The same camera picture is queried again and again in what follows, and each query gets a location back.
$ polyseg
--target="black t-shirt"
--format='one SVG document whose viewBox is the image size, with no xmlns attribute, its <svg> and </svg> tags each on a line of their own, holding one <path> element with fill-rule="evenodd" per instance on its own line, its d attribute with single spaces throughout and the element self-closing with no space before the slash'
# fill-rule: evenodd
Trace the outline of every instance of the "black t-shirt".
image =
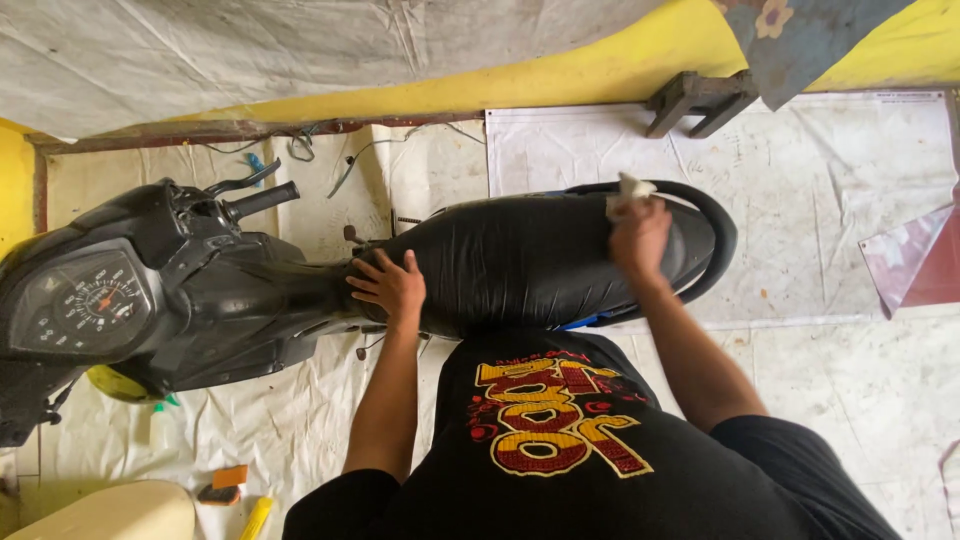
<svg viewBox="0 0 960 540">
<path fill-rule="evenodd" d="M 706 435 L 610 340 L 507 331 L 441 372 L 433 444 L 299 501 L 283 537 L 897 538 L 816 433 L 760 416 Z"/>
</svg>

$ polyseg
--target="man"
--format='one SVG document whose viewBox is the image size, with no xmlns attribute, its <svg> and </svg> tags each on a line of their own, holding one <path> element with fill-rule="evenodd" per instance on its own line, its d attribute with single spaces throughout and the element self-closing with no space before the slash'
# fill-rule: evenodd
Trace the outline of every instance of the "man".
<svg viewBox="0 0 960 540">
<path fill-rule="evenodd" d="M 389 314 L 338 478 L 284 538 L 896 538 L 814 432 L 770 418 L 660 274 L 662 200 L 619 210 L 617 267 L 643 306 L 686 421 L 606 338 L 516 330 L 462 342 L 441 372 L 433 445 L 410 471 L 425 289 L 355 264 L 354 297 Z"/>
</svg>

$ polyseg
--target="handlebar grip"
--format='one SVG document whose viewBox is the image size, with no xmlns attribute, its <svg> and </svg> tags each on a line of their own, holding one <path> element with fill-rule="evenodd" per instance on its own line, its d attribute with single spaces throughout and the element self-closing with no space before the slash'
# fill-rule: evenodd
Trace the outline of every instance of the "handlebar grip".
<svg viewBox="0 0 960 540">
<path fill-rule="evenodd" d="M 275 207 L 287 201 L 293 201 L 300 198 L 300 191 L 297 185 L 288 182 L 286 184 L 271 187 L 259 193 L 254 193 L 249 197 L 237 199 L 233 202 L 224 202 L 224 209 L 227 215 L 234 223 L 240 221 L 248 215 L 255 214 L 265 209 Z"/>
</svg>

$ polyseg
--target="scooter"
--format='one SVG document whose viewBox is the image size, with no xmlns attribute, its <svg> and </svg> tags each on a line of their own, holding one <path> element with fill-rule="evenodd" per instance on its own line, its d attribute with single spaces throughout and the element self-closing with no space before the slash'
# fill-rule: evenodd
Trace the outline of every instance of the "scooter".
<svg viewBox="0 0 960 540">
<path fill-rule="evenodd" d="M 242 232 L 243 217 L 299 198 L 294 183 L 217 199 L 279 166 L 207 189 L 165 178 L 13 248 L 0 262 L 0 447 L 59 422 L 84 372 L 111 397 L 156 403 L 304 361 L 322 335 L 383 330 L 383 309 L 350 296 L 345 277 L 359 273 L 348 260 L 310 263 L 279 238 Z M 690 302 L 726 271 L 736 227 L 706 193 L 652 182 L 673 213 L 660 270 Z M 414 250 L 423 332 L 606 327 L 642 316 L 608 257 L 617 192 L 592 184 L 481 200 L 390 239 L 348 236 L 373 264 L 374 247 L 396 262 Z"/>
</svg>

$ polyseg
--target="speedometer needle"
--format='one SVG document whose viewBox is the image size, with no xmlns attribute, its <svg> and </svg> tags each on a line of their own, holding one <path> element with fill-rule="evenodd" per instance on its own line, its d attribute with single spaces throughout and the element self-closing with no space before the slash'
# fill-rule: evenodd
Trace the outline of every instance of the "speedometer needle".
<svg viewBox="0 0 960 540">
<path fill-rule="evenodd" d="M 110 305 L 110 299 L 113 298 L 113 293 L 115 293 L 118 288 L 120 288 L 120 285 L 113 287 L 113 290 L 110 291 L 107 297 L 100 301 L 100 306 L 97 307 L 97 311 L 103 311 L 104 307 L 107 307 Z"/>
</svg>

